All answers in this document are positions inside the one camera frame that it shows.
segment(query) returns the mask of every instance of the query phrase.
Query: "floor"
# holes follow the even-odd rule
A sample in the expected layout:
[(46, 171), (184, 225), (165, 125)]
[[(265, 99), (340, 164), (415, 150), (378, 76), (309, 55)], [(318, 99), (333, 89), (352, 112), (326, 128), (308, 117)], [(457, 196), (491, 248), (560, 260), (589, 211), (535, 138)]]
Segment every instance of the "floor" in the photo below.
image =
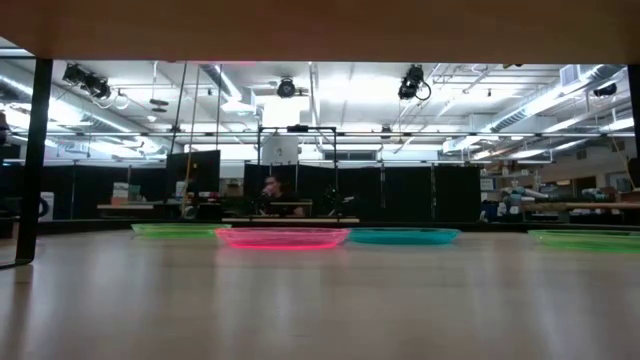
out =
[(122, 231), (37, 257), (0, 271), (0, 359), (640, 359), (640, 255), (524, 234), (280, 252)]

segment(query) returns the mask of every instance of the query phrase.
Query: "person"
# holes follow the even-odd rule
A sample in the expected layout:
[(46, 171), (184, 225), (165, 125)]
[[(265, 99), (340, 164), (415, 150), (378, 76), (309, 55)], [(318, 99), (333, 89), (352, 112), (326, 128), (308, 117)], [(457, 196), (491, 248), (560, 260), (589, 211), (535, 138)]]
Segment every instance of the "person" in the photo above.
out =
[[(265, 187), (262, 190), (262, 194), (269, 202), (291, 203), (300, 201), (294, 193), (287, 191), (286, 183), (280, 175), (270, 175), (265, 179), (264, 183)], [(263, 214), (303, 217), (304, 209), (296, 205), (270, 205), (263, 211)]]

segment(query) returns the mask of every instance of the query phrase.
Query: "desk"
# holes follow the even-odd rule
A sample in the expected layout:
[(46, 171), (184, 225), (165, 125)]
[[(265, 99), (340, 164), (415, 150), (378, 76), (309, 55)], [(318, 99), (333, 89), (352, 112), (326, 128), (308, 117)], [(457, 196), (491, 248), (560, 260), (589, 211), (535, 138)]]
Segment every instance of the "desk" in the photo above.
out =
[(640, 210), (640, 202), (617, 202), (617, 203), (540, 203), (540, 204), (522, 204), (522, 212), (533, 211), (553, 211), (558, 212), (558, 219), (563, 222), (569, 222), (569, 212), (574, 209), (601, 209), (601, 210)]
[(247, 222), (262, 222), (262, 223), (296, 223), (296, 224), (331, 224), (331, 223), (345, 223), (345, 224), (357, 224), (360, 219), (354, 217), (345, 218), (294, 218), (294, 217), (241, 217), (241, 218), (223, 218), (223, 223), (247, 223)]

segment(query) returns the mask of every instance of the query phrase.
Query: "stage light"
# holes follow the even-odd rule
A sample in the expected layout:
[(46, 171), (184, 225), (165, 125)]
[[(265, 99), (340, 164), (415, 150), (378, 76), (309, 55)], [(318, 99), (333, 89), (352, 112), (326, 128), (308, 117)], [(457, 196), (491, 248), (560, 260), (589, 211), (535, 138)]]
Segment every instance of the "stage light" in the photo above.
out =
[(597, 96), (597, 97), (603, 97), (603, 96), (611, 96), (613, 94), (615, 94), (616, 92), (618, 92), (618, 86), (616, 85), (615, 82), (610, 83), (608, 85), (602, 86), (598, 89), (593, 90), (593, 95)]
[(111, 88), (108, 79), (99, 78), (96, 75), (80, 69), (77, 64), (68, 64), (62, 80), (70, 85), (79, 86), (94, 98), (108, 99), (111, 96)]
[[(424, 98), (418, 97), (418, 90), (420, 86), (424, 86), (429, 89), (429, 95)], [(424, 71), (422, 71), (421, 65), (411, 65), (405, 77), (402, 78), (400, 89), (398, 90), (398, 97), (400, 100), (411, 100), (414, 97), (418, 100), (425, 101), (431, 97), (431, 87), (424, 81)]]
[(293, 79), (283, 78), (280, 80), (277, 94), (283, 99), (292, 98), (296, 94), (296, 86), (293, 84)]

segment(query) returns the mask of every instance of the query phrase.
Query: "ceiling light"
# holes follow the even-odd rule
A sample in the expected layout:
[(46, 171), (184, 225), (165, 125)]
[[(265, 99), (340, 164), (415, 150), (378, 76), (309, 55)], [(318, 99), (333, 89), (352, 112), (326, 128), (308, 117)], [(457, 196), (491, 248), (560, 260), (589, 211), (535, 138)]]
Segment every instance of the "ceiling light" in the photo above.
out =
[(576, 141), (572, 141), (572, 142), (568, 142), (566, 144), (562, 144), (560, 146), (555, 147), (553, 150), (555, 151), (560, 151), (560, 150), (566, 150), (570, 147), (576, 146), (578, 144), (582, 144), (584, 142), (586, 142), (586, 139), (582, 139), (582, 140), (576, 140)]
[(99, 78), (96, 75), (80, 69), (77, 64), (67, 64), (62, 80), (73, 86), (79, 86), (94, 98), (108, 99), (111, 96), (111, 88), (106, 78)]
[(558, 131), (558, 130), (564, 130), (566, 128), (568, 128), (569, 126), (576, 124), (580, 122), (579, 119), (569, 119), (569, 120), (565, 120), (562, 122), (559, 122), (553, 126), (550, 126), (546, 129), (543, 130), (543, 132), (554, 132), (554, 131)]
[(512, 154), (509, 157), (512, 158), (512, 159), (524, 159), (524, 158), (527, 158), (527, 157), (540, 155), (543, 152), (545, 152), (545, 149), (523, 150), (523, 151), (519, 151), (519, 152), (517, 152), (515, 154)]
[[(429, 89), (429, 95), (426, 97), (418, 97), (418, 90), (424, 85)], [(400, 89), (398, 90), (398, 97), (400, 100), (411, 100), (417, 98), (418, 100), (427, 100), (431, 97), (431, 87), (424, 81), (424, 71), (422, 71), (422, 65), (411, 65), (405, 77), (402, 78)]]
[(633, 118), (628, 118), (628, 119), (612, 122), (609, 125), (602, 126), (598, 129), (598, 131), (600, 132), (616, 131), (616, 130), (626, 129), (632, 126), (633, 126)]
[(283, 78), (280, 80), (276, 93), (283, 99), (292, 98), (296, 94), (296, 86), (293, 84), (293, 79)]

